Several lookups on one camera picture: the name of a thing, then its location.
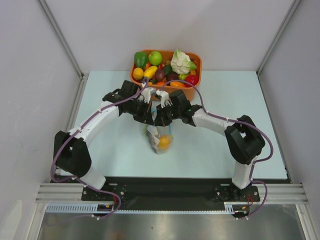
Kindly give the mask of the grey fake fish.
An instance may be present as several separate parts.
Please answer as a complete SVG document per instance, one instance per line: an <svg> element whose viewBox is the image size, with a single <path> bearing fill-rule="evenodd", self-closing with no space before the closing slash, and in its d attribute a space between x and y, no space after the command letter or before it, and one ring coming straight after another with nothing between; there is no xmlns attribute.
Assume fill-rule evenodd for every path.
<svg viewBox="0 0 320 240"><path fill-rule="evenodd" d="M160 134L159 134L158 128L153 125L148 125L146 128L145 134L147 136L151 149L153 150L154 153L157 154L159 152L158 144L160 142L159 140Z"/></svg>

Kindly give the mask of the clear zip top bag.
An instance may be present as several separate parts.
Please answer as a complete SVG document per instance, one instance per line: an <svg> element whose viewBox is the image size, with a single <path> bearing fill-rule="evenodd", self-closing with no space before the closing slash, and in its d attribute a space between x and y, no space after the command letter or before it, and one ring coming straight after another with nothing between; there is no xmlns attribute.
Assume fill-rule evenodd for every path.
<svg viewBox="0 0 320 240"><path fill-rule="evenodd" d="M172 126L155 126L145 124L142 129L151 150L161 155L165 153L173 143Z"/></svg>

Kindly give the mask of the orange fake orange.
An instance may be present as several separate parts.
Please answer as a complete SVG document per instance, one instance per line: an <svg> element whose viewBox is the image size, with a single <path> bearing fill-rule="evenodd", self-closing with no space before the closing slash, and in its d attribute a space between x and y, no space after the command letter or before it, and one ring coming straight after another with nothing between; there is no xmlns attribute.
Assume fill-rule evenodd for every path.
<svg viewBox="0 0 320 240"><path fill-rule="evenodd" d="M162 151L166 151L171 145L171 137L169 135L161 135L159 137L158 148Z"/></svg>

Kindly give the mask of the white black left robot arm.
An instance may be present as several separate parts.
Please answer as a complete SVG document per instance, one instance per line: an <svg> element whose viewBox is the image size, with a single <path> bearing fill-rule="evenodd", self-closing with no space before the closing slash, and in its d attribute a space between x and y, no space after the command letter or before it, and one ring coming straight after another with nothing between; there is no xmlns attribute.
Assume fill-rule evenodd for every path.
<svg viewBox="0 0 320 240"><path fill-rule="evenodd" d="M60 168L70 173L71 178L87 187L91 187L92 194L99 200L105 200L110 195L110 187L106 185L106 178L92 166L89 146L99 135L101 130L121 114L129 113L134 117L142 117L148 110L151 96L156 91L149 87L149 78L142 79L142 86L125 80L121 86L106 94L97 110L83 123L68 132L59 131L54 137L53 162L50 169L52 180L55 169Z"/></svg>

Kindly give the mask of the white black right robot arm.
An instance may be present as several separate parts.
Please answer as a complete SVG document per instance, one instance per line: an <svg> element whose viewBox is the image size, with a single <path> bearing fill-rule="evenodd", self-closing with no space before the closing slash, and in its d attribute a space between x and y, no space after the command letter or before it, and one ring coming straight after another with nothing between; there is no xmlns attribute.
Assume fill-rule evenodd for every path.
<svg viewBox="0 0 320 240"><path fill-rule="evenodd" d="M252 119L243 115L232 122L213 117L201 105L192 105L182 90L170 94L157 90L155 96L160 99L154 120L156 126L165 127L180 119L184 124L205 128L226 138L230 154L236 161L230 194L237 201L247 197L253 161L266 145Z"/></svg>

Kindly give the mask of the dark purple fake fruit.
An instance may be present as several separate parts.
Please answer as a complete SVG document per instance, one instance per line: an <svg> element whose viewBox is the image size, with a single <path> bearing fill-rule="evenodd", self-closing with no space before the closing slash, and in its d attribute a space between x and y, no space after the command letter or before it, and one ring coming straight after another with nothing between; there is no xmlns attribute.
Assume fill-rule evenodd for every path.
<svg viewBox="0 0 320 240"><path fill-rule="evenodd" d="M154 76L155 76L155 80L156 80L157 82L161 82L161 81L163 81L164 78L166 77L166 74L165 74L165 72L164 72L162 69L157 69L156 72L155 72L155 74L154 74Z"/></svg>

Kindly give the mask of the yellow fake lemon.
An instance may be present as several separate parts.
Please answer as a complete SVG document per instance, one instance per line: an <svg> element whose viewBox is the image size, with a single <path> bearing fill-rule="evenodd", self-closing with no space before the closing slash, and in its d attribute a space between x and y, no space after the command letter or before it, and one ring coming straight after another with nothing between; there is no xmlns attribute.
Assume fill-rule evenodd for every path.
<svg viewBox="0 0 320 240"><path fill-rule="evenodd" d="M144 77L144 70L140 67L136 67L133 72L132 72L132 77L136 80L139 81Z"/></svg>

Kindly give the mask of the dark green fake avocado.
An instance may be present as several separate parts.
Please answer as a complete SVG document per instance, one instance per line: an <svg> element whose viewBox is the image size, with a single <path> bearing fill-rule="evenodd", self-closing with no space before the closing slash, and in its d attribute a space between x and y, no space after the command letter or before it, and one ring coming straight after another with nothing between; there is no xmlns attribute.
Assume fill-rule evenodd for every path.
<svg viewBox="0 0 320 240"><path fill-rule="evenodd" d="M164 74L167 76L173 72L173 69L170 64L166 64L163 66Z"/></svg>

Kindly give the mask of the red fake apple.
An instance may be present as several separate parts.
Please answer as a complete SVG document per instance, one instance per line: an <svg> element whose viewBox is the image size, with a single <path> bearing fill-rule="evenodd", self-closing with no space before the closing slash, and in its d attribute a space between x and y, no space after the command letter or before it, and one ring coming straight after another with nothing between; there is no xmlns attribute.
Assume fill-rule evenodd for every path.
<svg viewBox="0 0 320 240"><path fill-rule="evenodd" d="M199 77L197 75L188 75L185 78L185 86L186 87L192 87L192 86L196 86L199 83Z"/></svg>

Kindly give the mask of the green fake bell pepper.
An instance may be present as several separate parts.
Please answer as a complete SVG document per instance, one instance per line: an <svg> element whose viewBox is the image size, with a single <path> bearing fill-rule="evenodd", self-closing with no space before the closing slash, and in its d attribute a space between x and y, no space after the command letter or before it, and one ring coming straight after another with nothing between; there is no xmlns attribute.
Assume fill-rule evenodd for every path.
<svg viewBox="0 0 320 240"><path fill-rule="evenodd" d="M134 54L134 63L137 68L144 69L148 63L147 53L144 51L138 51Z"/></svg>

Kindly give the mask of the green fake apple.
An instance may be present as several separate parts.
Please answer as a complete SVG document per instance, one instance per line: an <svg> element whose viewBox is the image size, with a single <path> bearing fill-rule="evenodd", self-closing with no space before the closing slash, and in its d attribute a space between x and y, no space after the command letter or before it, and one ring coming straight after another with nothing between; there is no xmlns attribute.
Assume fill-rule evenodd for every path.
<svg viewBox="0 0 320 240"><path fill-rule="evenodd" d="M148 61L153 66L158 66L162 63L163 57L162 54L159 51L152 51L148 55Z"/></svg>

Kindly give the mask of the white green fake cabbage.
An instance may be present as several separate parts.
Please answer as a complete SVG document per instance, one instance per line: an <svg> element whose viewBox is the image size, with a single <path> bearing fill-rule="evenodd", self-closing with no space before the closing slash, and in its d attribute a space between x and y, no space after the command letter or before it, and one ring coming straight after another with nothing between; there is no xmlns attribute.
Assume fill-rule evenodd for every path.
<svg viewBox="0 0 320 240"><path fill-rule="evenodd" d="M190 71L197 69L196 64L191 61L189 55L182 52L180 49L176 49L174 51L170 61L170 66L178 75L188 74Z"/></svg>

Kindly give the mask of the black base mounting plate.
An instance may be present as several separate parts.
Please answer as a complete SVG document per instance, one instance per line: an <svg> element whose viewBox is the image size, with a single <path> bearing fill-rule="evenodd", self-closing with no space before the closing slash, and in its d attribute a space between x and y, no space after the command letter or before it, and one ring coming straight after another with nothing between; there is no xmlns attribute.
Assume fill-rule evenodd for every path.
<svg viewBox="0 0 320 240"><path fill-rule="evenodd" d="M64 183L80 188L81 201L115 200L121 211L201 212L222 210L227 203L240 206L258 203L265 189L270 191L274 186L288 184L289 180L257 179L255 185L237 190L226 178L109 177L102 192L84 187L76 180Z"/></svg>

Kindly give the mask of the left aluminium corner post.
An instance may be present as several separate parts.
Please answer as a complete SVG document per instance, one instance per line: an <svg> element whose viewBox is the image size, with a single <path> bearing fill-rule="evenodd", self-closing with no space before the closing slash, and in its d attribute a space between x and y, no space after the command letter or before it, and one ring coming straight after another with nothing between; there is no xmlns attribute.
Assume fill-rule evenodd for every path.
<svg viewBox="0 0 320 240"><path fill-rule="evenodd" d="M82 79L83 78L83 72L80 68L80 65L78 64L75 55L68 44L55 16L53 15L50 6L48 5L46 0L36 0L37 4L39 5L43 15L48 21L48 24L50 25L53 33L55 34L57 41L59 42L60 46L62 47L62 50L66 54L68 60L71 63L72 68L74 69L77 76Z"/></svg>

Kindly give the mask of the aluminium front frame rail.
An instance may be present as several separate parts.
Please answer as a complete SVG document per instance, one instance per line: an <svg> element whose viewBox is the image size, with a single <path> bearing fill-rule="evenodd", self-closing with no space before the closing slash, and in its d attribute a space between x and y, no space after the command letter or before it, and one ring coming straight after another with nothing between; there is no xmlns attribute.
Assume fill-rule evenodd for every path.
<svg viewBox="0 0 320 240"><path fill-rule="evenodd" d="M301 184L252 185L249 189L232 190L228 184L111 184L111 191L123 202L138 197L170 199L204 199L225 203L239 203L250 199L255 203L266 200L268 204L306 204L308 199ZM94 191L80 183L42 183L37 202L105 202L113 196Z"/></svg>

